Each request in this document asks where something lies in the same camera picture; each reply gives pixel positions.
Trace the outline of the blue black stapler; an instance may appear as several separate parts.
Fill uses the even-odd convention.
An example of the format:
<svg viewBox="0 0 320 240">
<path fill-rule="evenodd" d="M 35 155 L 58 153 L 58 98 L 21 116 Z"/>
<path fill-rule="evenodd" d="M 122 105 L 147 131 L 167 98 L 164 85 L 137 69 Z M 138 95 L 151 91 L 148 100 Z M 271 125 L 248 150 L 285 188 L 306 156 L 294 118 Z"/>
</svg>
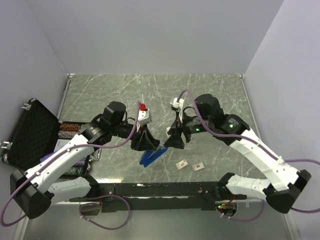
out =
<svg viewBox="0 0 320 240">
<path fill-rule="evenodd" d="M 155 160 L 157 160 L 160 156 L 162 156 L 167 150 L 168 150 L 168 147 L 165 147 L 162 144 L 160 144 L 156 148 L 156 150 L 147 150 L 142 154 L 139 160 L 139 164 L 142 165 L 144 168 L 146 168 L 150 164 L 152 164 Z"/>
</svg>

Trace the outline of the white stapler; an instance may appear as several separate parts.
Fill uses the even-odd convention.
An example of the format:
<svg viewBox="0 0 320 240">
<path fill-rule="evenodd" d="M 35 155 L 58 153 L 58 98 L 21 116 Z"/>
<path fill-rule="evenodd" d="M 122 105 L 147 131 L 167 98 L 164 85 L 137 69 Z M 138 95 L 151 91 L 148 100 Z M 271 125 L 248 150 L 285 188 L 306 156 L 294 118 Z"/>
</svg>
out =
<svg viewBox="0 0 320 240">
<path fill-rule="evenodd" d="M 168 138 L 172 135 L 171 127 L 167 127 L 166 128 L 166 135 L 167 135 Z"/>
</svg>

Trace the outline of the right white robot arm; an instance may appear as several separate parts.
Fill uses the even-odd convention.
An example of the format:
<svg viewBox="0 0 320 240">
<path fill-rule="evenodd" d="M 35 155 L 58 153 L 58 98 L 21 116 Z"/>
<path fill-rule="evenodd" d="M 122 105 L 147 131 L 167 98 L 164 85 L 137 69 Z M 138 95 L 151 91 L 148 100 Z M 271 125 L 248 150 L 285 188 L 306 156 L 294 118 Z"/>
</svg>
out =
<svg viewBox="0 0 320 240">
<path fill-rule="evenodd" d="M 239 116 L 224 113 L 219 100 L 209 93 L 192 101 L 195 116 L 185 113 L 184 100 L 179 96 L 171 102 L 176 118 L 167 129 L 165 147 L 183 149 L 191 136 L 208 132 L 217 140 L 247 158 L 264 176 L 248 178 L 226 173 L 220 180 L 218 193 L 223 199 L 243 195 L 266 201 L 274 210 L 286 214 L 311 179 L 306 170 L 298 170 L 276 155 Z"/>
</svg>

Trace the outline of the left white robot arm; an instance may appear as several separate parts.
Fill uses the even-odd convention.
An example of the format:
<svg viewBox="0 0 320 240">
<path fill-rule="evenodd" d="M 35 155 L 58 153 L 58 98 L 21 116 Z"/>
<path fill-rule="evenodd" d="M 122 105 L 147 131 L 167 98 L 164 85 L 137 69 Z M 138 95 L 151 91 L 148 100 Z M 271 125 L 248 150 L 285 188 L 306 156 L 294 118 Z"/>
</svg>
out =
<svg viewBox="0 0 320 240">
<path fill-rule="evenodd" d="M 99 185 L 93 177 L 78 177 L 64 183 L 56 183 L 56 180 L 79 160 L 98 149 L 111 149 L 108 143 L 113 137 L 123 139 L 123 142 L 115 145 L 116 148 L 131 142 L 130 147 L 134 151 L 157 149 L 160 142 L 148 129 L 152 117 L 146 105 L 137 103 L 133 124 L 125 120 L 126 113 L 123 103 L 110 102 L 103 113 L 84 124 L 64 147 L 47 160 L 26 171 L 18 169 L 10 175 L 10 197 L 26 217 L 35 219 L 51 205 L 72 198 L 95 200 L 99 194 Z"/>
</svg>

